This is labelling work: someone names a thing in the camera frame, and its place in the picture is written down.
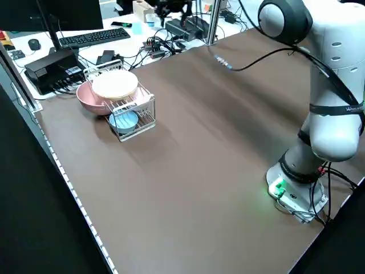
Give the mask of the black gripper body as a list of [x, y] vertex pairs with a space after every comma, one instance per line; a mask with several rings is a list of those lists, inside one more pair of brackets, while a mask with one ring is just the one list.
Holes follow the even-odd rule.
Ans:
[[163, 0], [161, 5], [167, 8], [183, 8], [185, 5], [191, 6], [192, 0]]

